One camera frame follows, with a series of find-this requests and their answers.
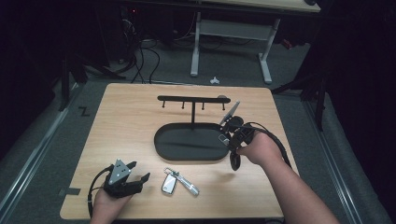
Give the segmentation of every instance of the person's right arm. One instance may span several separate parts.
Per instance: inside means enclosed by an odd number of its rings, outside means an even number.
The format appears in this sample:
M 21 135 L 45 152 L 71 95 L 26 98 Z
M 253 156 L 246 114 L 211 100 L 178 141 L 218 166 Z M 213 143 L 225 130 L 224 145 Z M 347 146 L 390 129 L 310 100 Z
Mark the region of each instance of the person's right arm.
M 255 132 L 253 141 L 237 150 L 267 174 L 288 223 L 339 223 L 327 205 L 283 161 L 275 142 Z

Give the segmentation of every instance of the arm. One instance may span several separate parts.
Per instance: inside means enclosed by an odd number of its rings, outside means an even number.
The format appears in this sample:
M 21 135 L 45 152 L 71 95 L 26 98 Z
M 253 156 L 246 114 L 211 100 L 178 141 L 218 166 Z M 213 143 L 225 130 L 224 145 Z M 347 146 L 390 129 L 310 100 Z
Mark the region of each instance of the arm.
M 121 209 L 133 195 L 123 198 L 110 197 L 103 189 L 99 189 L 93 202 L 91 224 L 110 224 L 120 214 Z
M 267 174 L 288 223 L 338 223 L 319 196 L 283 162 L 279 148 L 266 134 L 255 132 L 253 141 L 237 153 Z

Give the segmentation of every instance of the hand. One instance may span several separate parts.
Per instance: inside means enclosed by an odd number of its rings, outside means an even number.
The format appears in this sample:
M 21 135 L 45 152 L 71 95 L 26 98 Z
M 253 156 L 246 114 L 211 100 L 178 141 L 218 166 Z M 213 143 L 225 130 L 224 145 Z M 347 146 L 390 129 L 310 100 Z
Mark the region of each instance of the hand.
M 238 148 L 236 153 L 246 156 L 252 163 L 261 167 L 267 161 L 282 160 L 282 154 L 274 140 L 259 131 L 254 132 L 249 145 Z
M 129 195 L 117 199 L 109 196 L 103 189 L 99 189 L 93 203 L 91 224 L 107 224 L 114 221 L 124 205 L 131 200 L 132 196 Z

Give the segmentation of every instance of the light wood tabletop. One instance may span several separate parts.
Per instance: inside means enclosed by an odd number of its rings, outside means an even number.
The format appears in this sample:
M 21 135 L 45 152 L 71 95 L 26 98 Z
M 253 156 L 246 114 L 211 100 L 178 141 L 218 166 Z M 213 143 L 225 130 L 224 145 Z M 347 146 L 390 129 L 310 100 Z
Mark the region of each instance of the light wood tabletop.
M 158 101 L 159 95 L 218 97 L 229 104 L 196 107 L 195 122 L 219 123 L 236 101 L 234 115 L 245 122 L 258 122 L 275 134 L 288 151 L 293 170 L 298 173 L 270 90 L 219 86 L 170 86 L 109 84 L 82 151 L 70 188 L 79 195 L 66 195 L 61 210 L 64 219 L 89 219 L 87 195 L 93 178 L 116 159 L 137 161 L 128 182 L 151 173 L 141 193 L 136 194 L 119 218 L 233 218 L 283 217 L 274 191 L 263 170 L 242 157 L 234 171 L 228 155 L 219 161 L 167 161 L 154 146 L 155 133 L 165 124 L 191 121 L 191 104 Z M 180 183 L 172 195 L 162 192 L 165 167 L 179 171 L 199 190 L 195 197 Z M 106 174 L 96 181 L 102 185 Z
M 265 7 L 300 12 L 320 12 L 318 4 L 309 6 L 304 0 L 202 0 L 202 2 L 241 5 L 245 7 Z

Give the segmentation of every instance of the keychain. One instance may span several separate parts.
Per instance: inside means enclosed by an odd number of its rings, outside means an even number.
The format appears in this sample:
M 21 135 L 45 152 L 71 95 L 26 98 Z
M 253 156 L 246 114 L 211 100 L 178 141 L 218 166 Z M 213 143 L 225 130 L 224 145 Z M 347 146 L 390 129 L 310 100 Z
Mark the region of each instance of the keychain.
M 184 176 L 182 176 L 179 172 L 176 172 L 169 167 L 166 167 L 165 169 L 163 169 L 163 171 L 167 174 L 165 180 L 163 181 L 163 192 L 167 194 L 172 194 L 176 186 L 176 181 L 178 180 L 193 195 L 198 196 L 198 188 L 196 188 L 192 183 L 190 183 L 190 181 L 184 178 Z

